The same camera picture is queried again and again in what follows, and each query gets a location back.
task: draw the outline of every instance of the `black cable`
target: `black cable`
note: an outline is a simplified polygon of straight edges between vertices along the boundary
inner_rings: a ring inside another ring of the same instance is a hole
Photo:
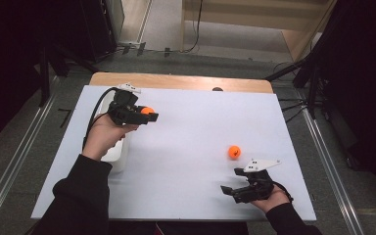
[[[25,232],[25,234],[24,235],[29,235],[29,234],[31,234],[32,232],[33,232],[33,230],[35,229],[35,227],[38,225],[38,223],[39,223],[39,220],[38,221],[36,221],[26,232]]]
[[[274,74],[275,71],[276,71],[276,69],[277,69],[279,66],[283,65],[283,64],[291,64],[290,66],[294,66],[294,67],[296,67],[296,70],[299,68],[299,67],[297,67],[297,66],[295,65],[295,63],[293,63],[293,62],[282,62],[282,63],[277,64],[277,65],[273,68],[273,72],[272,72],[272,73]]]
[[[299,111],[298,111],[295,115],[289,117],[287,120],[285,120],[285,122],[287,123],[287,122],[291,121],[291,120],[292,120],[293,118],[295,118],[298,114],[300,114],[301,111],[303,111],[304,109],[306,109],[306,106],[301,107],[301,108],[299,109]]]
[[[278,101],[304,101],[304,99],[277,99]]]
[[[197,20],[197,38],[195,40],[195,43],[194,45],[188,49],[188,50],[184,50],[182,51],[182,53],[189,53],[191,52],[198,44],[198,40],[200,39],[200,21],[201,21],[201,13],[203,12],[203,0],[201,0],[201,3],[200,3],[200,11],[198,13],[198,20]]]
[[[285,112],[285,111],[291,110],[293,108],[296,108],[297,106],[301,106],[302,104],[303,104],[303,102],[300,102],[297,105],[293,105],[293,106],[289,106],[289,107],[286,107],[286,108],[282,108],[282,113]]]
[[[286,189],[285,186],[283,186],[282,184],[276,182],[276,181],[273,181],[272,179],[261,179],[261,178],[258,178],[256,180],[254,180],[255,182],[258,183],[270,183],[270,184],[274,184],[276,185],[277,187],[279,187],[284,193],[285,195],[288,197],[289,201],[292,203],[294,201],[294,199],[292,198],[291,194],[288,192],[288,190]]]
[[[94,122],[100,118],[101,116],[103,116],[104,114],[96,117],[96,119],[94,119],[94,116],[96,115],[96,112],[97,110],[99,109],[99,106],[100,106],[100,103],[102,103],[103,99],[105,98],[105,96],[111,92],[111,91],[118,91],[118,88],[117,87],[111,87],[109,89],[107,89],[103,94],[102,96],[99,98],[99,101],[97,101],[97,104],[96,106],[94,107],[94,110],[93,110],[93,113],[91,114],[90,116],[90,120],[88,121],[88,125],[87,125],[87,130],[85,132],[85,136],[84,136],[84,139],[83,139],[83,145],[82,145],[82,149],[84,149],[84,146],[85,146],[85,143],[87,142],[87,137],[88,137],[88,133],[90,132],[90,129],[91,127],[93,126]]]
[[[110,53],[107,53],[99,58],[97,58],[97,61],[96,62],[93,62],[93,63],[90,63],[90,65],[92,66],[95,66],[99,63],[102,63],[103,61],[105,61],[108,57],[112,56],[113,54],[117,53],[117,52],[120,52],[120,51],[123,51],[122,49],[118,49],[118,50],[115,50],[113,52],[110,52]],[[79,64],[75,61],[67,61],[66,64],[70,64],[70,65],[74,65],[74,66],[79,66]]]
[[[291,72],[291,71],[295,71],[296,69],[300,69],[306,62],[306,60],[308,59],[310,54],[306,55],[303,59],[297,61],[297,62],[294,62],[291,66],[288,66],[287,68],[285,69],[282,69],[280,71],[278,71],[277,73],[274,73],[274,74],[271,74],[267,77],[265,77],[264,79],[267,80],[267,81],[273,81],[283,75],[286,75],[287,73]]]
[[[191,1],[191,9],[194,9],[194,1]],[[195,35],[197,35],[197,30],[195,29],[195,24],[194,24],[194,11],[192,11],[192,29],[194,29]]]

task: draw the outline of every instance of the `gray floor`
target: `gray floor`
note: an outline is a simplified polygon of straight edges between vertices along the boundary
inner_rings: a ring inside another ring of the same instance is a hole
[[[163,1],[154,1],[152,8],[158,8],[155,3]],[[151,11],[150,18],[160,19],[161,17]],[[152,29],[152,25],[158,25],[158,23],[154,23],[155,21],[152,19],[148,22],[151,25],[146,25],[143,34],[143,40],[147,41],[147,48],[151,46],[151,49],[160,50],[162,48],[161,50],[163,50],[164,47],[177,46],[175,39],[167,41],[172,38],[169,36],[172,33],[171,30],[165,33],[159,28],[158,33],[154,35],[155,31]],[[213,30],[231,31],[220,27],[221,25],[217,25]],[[241,31],[240,33],[247,33],[247,29],[238,30]],[[266,35],[259,30],[259,34],[262,35],[262,42],[256,43],[257,49],[250,49],[248,52],[250,54],[245,54],[244,51],[236,48],[232,49],[232,45],[234,45],[231,43],[232,40],[238,38],[227,37],[231,39],[226,38],[226,41],[217,43],[218,47],[214,50],[207,45],[208,43],[216,45],[213,44],[213,41],[201,40],[200,50],[194,55],[171,54],[166,58],[162,53],[145,51],[142,56],[138,57],[135,51],[131,51],[126,55],[114,54],[95,66],[102,71],[261,78],[287,66],[287,64],[279,65],[279,63],[289,63],[291,59],[284,51],[285,45],[279,34],[271,29],[267,31]],[[82,67],[70,65],[70,68],[69,77],[59,77],[61,85],[48,117],[38,132],[23,167],[1,207],[0,234],[24,234],[34,223],[34,220],[30,219],[30,214],[67,127],[67,125],[61,126],[66,118],[66,112],[60,111],[60,109],[74,109],[82,86],[88,84],[91,77],[91,73]],[[290,73],[272,83],[279,98],[297,98],[298,93],[291,83],[293,77],[293,74]],[[37,92],[31,97],[0,135],[0,177],[37,112],[39,96],[40,94]],[[295,103],[292,101],[281,102],[284,107],[293,104]],[[287,111],[284,116],[285,118],[291,117],[297,111],[298,109]],[[316,111],[319,128],[357,211],[364,234],[376,234],[376,177],[369,172],[348,169],[345,163],[345,151],[341,148],[333,129],[319,113],[319,110]],[[323,234],[350,234],[307,128],[304,115],[299,114],[288,122],[288,128],[318,218],[313,224],[318,226]],[[274,234],[267,222],[249,222],[249,228],[250,234]]]

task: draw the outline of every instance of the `wire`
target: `wire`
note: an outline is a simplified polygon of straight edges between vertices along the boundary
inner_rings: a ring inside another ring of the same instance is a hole
[[[293,62],[282,62],[282,63],[277,64],[277,65],[273,68],[273,72],[272,72],[272,73],[274,74],[275,71],[276,71],[276,69],[277,69],[279,66],[284,65],[284,64],[291,64],[292,66],[294,66],[294,67],[296,68],[296,70],[299,69],[299,67],[297,67],[297,66],[295,65],[295,63],[293,63]]]
[[[301,113],[301,111],[303,111],[304,109],[306,109],[306,106],[304,107],[301,107],[298,112],[296,114],[294,114],[293,116],[289,117],[288,119],[285,120],[286,123],[288,123],[289,121],[291,121],[293,118],[295,118],[298,114]]]
[[[117,87],[111,87],[109,89],[107,89],[103,94],[102,96],[100,96],[99,100],[97,101],[97,104],[96,106],[94,107],[94,110],[93,110],[93,114],[91,114],[90,116],[90,120],[88,121],[88,125],[87,125],[87,130],[85,132],[85,136],[84,136],[84,140],[83,140],[83,145],[82,145],[82,149],[84,149],[84,146],[85,146],[85,143],[87,142],[87,137],[88,137],[88,133],[90,132],[90,129],[91,127],[93,126],[94,122],[96,122],[96,120],[98,118],[100,118],[101,116],[103,116],[104,114],[94,118],[94,116],[96,115],[96,112],[97,110],[99,109],[99,106],[100,106],[100,103],[102,103],[103,99],[105,98],[105,96],[111,92],[111,91],[118,91],[118,88]]]
[[[194,9],[194,0],[191,0],[191,9]],[[192,29],[194,29],[195,35],[197,35],[197,29],[195,29],[194,11],[192,11]]]
[[[278,101],[304,101],[304,99],[278,99]]]
[[[197,46],[197,44],[198,44],[198,40],[200,39],[200,21],[201,21],[201,13],[202,13],[202,12],[203,12],[203,0],[201,0],[201,3],[200,3],[200,11],[199,11],[199,13],[198,13],[197,32],[196,32],[196,34],[197,34],[197,38],[196,38],[196,40],[195,40],[194,45],[193,45],[190,49],[182,51],[182,53],[189,53],[189,52],[191,52],[191,51]]]
[[[303,102],[300,102],[297,105],[293,105],[293,106],[289,106],[289,107],[286,107],[286,108],[282,108],[282,113],[285,112],[285,111],[288,111],[288,110],[292,110],[293,108],[296,108],[298,106],[301,106],[302,104],[303,104]]]

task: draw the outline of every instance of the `person's right hand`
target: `person's right hand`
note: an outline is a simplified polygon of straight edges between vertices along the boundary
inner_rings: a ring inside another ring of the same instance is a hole
[[[135,124],[116,125],[109,115],[101,115],[90,129],[82,155],[100,161],[117,141],[138,127]]]
[[[286,196],[285,191],[280,189],[277,185],[274,185],[274,188],[271,191],[271,195],[268,199],[255,200],[251,202],[251,204],[260,208],[262,211],[264,211],[264,213],[267,213],[271,209],[286,203],[290,203],[288,196]]]

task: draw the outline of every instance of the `white table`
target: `white table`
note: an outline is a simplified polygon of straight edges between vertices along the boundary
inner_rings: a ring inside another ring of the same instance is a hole
[[[84,88],[31,217],[40,218],[51,204],[52,188],[68,175],[92,109],[107,88]],[[233,169],[255,158],[282,162],[268,170],[270,176],[288,188],[303,220],[316,220],[274,94],[143,88],[138,97],[137,105],[160,116],[132,134],[125,170],[109,176],[111,219],[265,219],[254,206],[235,204],[220,190],[247,186]],[[233,144],[242,148],[237,161],[227,156]]]

